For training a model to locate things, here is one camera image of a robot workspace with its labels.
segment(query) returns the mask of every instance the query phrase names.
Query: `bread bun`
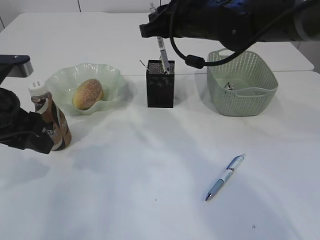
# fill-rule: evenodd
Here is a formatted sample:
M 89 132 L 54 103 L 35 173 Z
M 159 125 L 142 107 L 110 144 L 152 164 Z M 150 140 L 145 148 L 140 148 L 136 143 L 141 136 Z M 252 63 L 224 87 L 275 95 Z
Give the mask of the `bread bun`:
M 79 110 L 91 108 L 97 101 L 104 98 L 104 91 L 97 79 L 89 79 L 76 89 L 73 95 L 73 105 Z

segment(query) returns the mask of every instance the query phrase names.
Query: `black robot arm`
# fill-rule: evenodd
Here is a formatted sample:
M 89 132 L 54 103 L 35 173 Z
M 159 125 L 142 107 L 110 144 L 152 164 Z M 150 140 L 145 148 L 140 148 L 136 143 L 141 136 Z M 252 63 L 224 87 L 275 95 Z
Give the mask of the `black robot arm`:
M 28 77 L 32 72 L 29 56 L 0 55 L 0 84 L 7 76 Z M 54 145 L 42 116 L 20 108 L 18 97 L 4 88 L 0 88 L 0 144 L 44 154 Z
M 319 41 L 320 0 L 171 0 L 140 25 L 143 38 L 170 38 L 173 49 L 196 68 L 222 65 L 255 42 Z M 206 63 L 184 56 L 173 37 L 220 41 L 234 55 Z

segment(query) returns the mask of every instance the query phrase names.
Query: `pen holder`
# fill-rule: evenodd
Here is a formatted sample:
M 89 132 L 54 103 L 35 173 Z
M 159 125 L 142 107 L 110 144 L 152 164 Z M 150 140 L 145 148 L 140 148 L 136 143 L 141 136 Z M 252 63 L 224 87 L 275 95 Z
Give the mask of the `pen holder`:
M 159 60 L 149 60 L 146 71 L 148 108 L 173 108 L 175 91 L 175 61 L 169 61 L 170 72 L 164 74 Z

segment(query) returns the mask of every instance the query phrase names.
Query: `white bottle cap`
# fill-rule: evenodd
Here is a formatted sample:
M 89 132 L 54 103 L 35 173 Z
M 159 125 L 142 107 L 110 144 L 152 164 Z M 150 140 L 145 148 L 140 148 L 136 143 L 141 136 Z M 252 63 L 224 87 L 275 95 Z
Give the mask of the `white bottle cap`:
M 28 87 L 30 95 L 34 97 L 39 97 L 48 92 L 47 86 L 41 81 L 35 81 L 31 83 Z

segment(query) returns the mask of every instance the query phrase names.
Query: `glass bowl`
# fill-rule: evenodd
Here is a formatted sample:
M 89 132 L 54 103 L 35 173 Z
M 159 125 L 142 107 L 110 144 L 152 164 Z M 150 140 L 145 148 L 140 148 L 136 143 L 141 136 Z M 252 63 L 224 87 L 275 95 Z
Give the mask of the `glass bowl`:
M 78 86 L 86 80 L 100 81 L 104 97 L 87 110 L 79 110 L 73 105 L 73 97 Z M 45 84 L 52 93 L 56 105 L 70 116 L 91 115 L 98 111 L 107 111 L 125 97 L 120 89 L 126 81 L 120 71 L 107 64 L 82 63 L 60 69 Z

